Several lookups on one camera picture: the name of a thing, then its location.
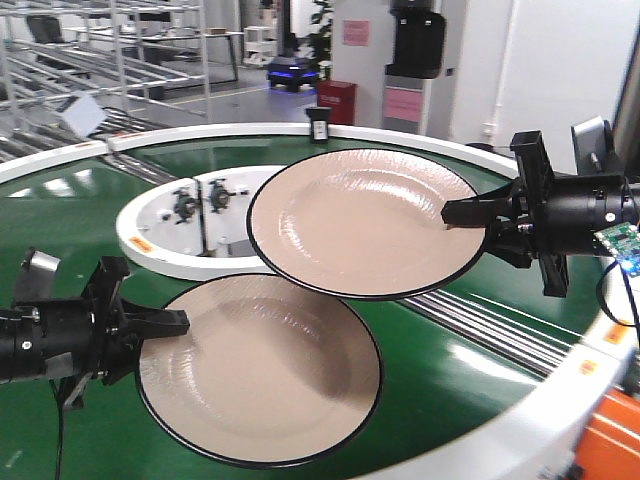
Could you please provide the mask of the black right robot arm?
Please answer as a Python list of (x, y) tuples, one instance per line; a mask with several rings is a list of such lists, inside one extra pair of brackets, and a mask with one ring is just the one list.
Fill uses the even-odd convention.
[(519, 176), (491, 192), (446, 202), (442, 219), (450, 226), (486, 227), (486, 252), (516, 268), (536, 260), (543, 294), (564, 297), (567, 257), (607, 256), (594, 234), (639, 220), (639, 185), (624, 175), (609, 136), (598, 160), (603, 170), (590, 175), (555, 173), (539, 131), (516, 133), (510, 150)]

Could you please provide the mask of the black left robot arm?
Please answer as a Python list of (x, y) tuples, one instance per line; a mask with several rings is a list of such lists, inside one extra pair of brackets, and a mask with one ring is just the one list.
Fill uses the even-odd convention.
[(59, 263), (34, 249), (22, 261), (11, 307), (1, 311), (2, 383), (104, 374), (112, 384), (135, 368), (144, 340), (187, 333), (184, 311), (121, 297), (124, 258), (101, 257), (81, 294), (67, 298), (52, 296)]

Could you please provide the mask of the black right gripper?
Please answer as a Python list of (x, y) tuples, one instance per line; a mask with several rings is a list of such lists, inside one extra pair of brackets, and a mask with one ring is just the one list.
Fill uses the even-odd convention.
[(534, 251), (543, 280), (543, 294), (565, 297), (569, 285), (567, 258), (551, 247), (546, 216), (546, 203), (553, 190), (555, 175), (542, 133), (516, 133), (510, 150), (515, 154), (521, 179), (481, 195), (447, 201), (441, 210), (442, 220), (446, 225), (457, 227), (489, 225), (485, 251), (515, 268), (530, 268), (534, 259), (531, 243), (511, 221), (522, 213), (519, 198), (524, 191), (525, 212), (533, 225)]

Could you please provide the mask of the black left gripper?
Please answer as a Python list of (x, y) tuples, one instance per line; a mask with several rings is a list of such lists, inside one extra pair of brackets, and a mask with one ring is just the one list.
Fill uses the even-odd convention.
[(128, 275), (123, 257), (102, 256), (81, 294), (93, 318), (83, 372), (100, 378), (104, 385), (113, 385), (136, 369), (141, 339), (182, 336), (190, 328), (184, 310), (121, 300), (120, 287)]

